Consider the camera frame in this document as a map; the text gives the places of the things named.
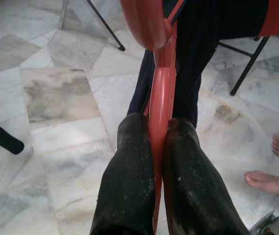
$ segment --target marble floor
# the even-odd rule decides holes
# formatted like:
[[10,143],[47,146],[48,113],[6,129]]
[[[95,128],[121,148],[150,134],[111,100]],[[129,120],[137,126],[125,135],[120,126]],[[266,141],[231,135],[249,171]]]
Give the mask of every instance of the marble floor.
[[[94,0],[126,47],[117,50],[83,0],[0,1],[0,126],[25,143],[0,147],[0,235],[82,235],[90,230],[101,175],[116,150],[144,50],[118,0]],[[253,51],[251,39],[226,43]],[[279,196],[248,187],[243,173],[279,175],[271,137],[279,132],[279,37],[270,38],[236,96],[248,59],[218,48],[203,72],[201,146],[250,228]],[[158,235],[167,235],[165,210]]]

